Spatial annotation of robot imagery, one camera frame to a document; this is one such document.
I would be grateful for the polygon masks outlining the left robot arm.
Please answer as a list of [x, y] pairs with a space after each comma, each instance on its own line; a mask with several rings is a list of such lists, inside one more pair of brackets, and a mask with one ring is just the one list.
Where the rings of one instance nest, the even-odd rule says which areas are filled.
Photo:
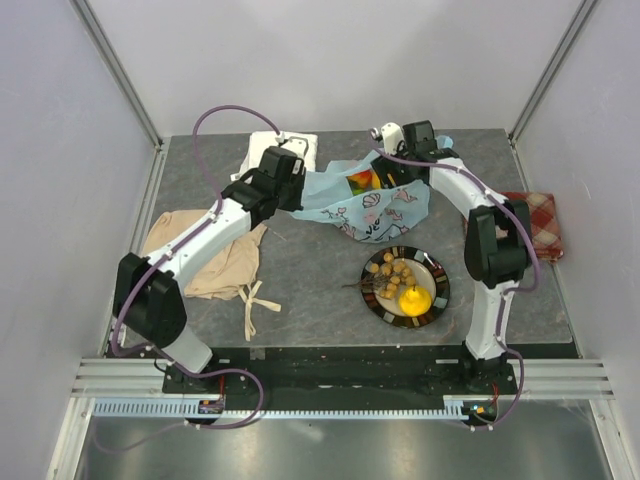
[[146, 256], [129, 253], [120, 260], [113, 302], [114, 354], [132, 352], [117, 346], [120, 327], [125, 325], [181, 365], [185, 382], [196, 392], [216, 388], [220, 371], [211, 363], [211, 348], [187, 325], [184, 289], [214, 256], [276, 211], [302, 208], [305, 150], [300, 138], [267, 147], [259, 166], [229, 184], [212, 208], [183, 233]]

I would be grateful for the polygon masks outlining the light blue plastic bag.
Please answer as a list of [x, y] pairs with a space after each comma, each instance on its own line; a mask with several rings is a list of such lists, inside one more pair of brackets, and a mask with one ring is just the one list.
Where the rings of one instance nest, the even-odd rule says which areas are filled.
[[350, 238], [382, 243], [398, 237], [429, 213], [431, 190], [416, 179], [390, 189], [369, 189], [356, 194], [348, 177], [370, 170], [379, 155], [370, 151], [358, 160], [333, 160], [325, 169], [306, 173], [302, 208], [296, 220], [332, 225]]

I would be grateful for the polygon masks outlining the yellow fake berry bunch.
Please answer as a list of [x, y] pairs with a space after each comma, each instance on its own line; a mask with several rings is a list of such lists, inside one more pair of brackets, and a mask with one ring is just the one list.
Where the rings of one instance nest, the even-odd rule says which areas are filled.
[[346, 284], [344, 288], [356, 288], [362, 293], [373, 293], [382, 299], [394, 300], [412, 285], [418, 284], [408, 263], [391, 252], [384, 252], [379, 260], [366, 264], [359, 281]]

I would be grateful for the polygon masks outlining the yellow fake pear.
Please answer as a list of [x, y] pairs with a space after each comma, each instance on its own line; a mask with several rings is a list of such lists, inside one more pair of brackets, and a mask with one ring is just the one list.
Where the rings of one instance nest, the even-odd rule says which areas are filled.
[[406, 287], [397, 298], [401, 312], [408, 317], [417, 317], [426, 313], [432, 305], [430, 292], [419, 285]]

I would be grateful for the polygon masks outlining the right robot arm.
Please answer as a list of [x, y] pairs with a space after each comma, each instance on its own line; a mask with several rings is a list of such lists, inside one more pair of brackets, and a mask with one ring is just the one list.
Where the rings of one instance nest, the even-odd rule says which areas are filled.
[[446, 197], [466, 220], [464, 262], [475, 282], [471, 326], [465, 347], [475, 358], [458, 368], [467, 392], [483, 392], [494, 381], [486, 362], [507, 352], [506, 327], [513, 298], [531, 292], [540, 266], [530, 232], [529, 208], [481, 181], [449, 147], [440, 147], [428, 121], [371, 129], [373, 148], [383, 158], [412, 169]]

